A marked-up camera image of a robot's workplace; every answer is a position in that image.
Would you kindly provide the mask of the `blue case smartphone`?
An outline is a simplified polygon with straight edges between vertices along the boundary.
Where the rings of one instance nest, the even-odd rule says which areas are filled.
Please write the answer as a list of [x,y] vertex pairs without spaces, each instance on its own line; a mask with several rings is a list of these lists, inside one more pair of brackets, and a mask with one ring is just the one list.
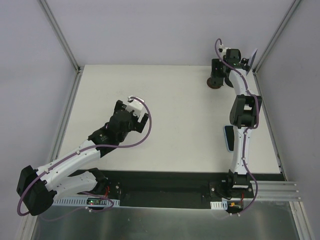
[[223,127],[223,132],[225,137],[226,149],[232,153],[234,151],[234,141],[235,141],[233,126],[225,125]]

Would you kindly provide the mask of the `brown base phone stand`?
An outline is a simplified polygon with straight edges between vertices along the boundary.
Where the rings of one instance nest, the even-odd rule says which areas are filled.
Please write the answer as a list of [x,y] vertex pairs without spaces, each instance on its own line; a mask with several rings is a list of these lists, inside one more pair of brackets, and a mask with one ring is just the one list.
[[211,73],[206,84],[211,89],[219,89],[223,86],[224,77],[220,73]]

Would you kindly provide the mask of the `black phone stand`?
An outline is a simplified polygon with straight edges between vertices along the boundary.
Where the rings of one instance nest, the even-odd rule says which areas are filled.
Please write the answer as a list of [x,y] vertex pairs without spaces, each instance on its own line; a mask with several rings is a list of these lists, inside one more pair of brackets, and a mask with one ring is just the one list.
[[[238,69],[242,69],[245,71],[245,75],[247,75],[251,69],[251,66],[249,65],[249,59],[247,58],[242,58],[240,59],[235,59],[235,58],[225,58],[224,61],[231,67],[233,67],[234,69],[238,70]],[[233,84],[230,80],[230,72],[231,72],[231,68],[230,67],[226,67],[225,69],[225,73],[226,73],[226,77],[224,78],[225,83],[233,88]]]

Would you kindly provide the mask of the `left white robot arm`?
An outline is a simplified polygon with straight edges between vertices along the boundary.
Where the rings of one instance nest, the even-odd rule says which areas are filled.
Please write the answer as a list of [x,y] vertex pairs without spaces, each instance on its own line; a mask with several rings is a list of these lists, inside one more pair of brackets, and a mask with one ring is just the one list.
[[107,179],[99,169],[92,168],[77,176],[71,174],[115,149],[142,144],[146,137],[133,144],[122,143],[130,132],[142,133],[146,125],[152,125],[152,117],[143,99],[130,96],[127,103],[118,100],[109,121],[76,149],[40,167],[28,165],[21,170],[16,189],[20,197],[17,214],[21,217],[38,216],[48,210],[54,201],[72,194],[102,194]]

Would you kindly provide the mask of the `purple case smartphone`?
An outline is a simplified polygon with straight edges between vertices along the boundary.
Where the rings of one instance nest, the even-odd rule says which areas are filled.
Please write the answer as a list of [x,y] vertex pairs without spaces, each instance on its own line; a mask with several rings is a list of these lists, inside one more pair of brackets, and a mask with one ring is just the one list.
[[248,60],[247,60],[246,67],[245,67],[246,75],[248,75],[248,73],[250,72],[250,70],[251,70],[252,67],[253,67],[253,64],[254,64],[254,61],[255,61],[257,52],[258,52],[258,49],[255,48],[255,49],[253,50],[252,54],[250,55],[250,57],[249,57]]

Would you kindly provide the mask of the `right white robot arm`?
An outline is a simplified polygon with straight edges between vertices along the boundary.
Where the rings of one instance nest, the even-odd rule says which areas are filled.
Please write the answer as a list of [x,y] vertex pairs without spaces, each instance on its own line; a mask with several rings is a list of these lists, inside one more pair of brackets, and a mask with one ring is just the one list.
[[239,49],[216,48],[218,58],[211,62],[210,81],[214,88],[221,87],[228,79],[235,92],[229,122],[233,127],[233,159],[225,180],[215,188],[215,193],[227,200],[237,197],[252,187],[250,183],[249,146],[252,131],[259,126],[262,97],[251,92],[246,75],[250,62],[241,58]]

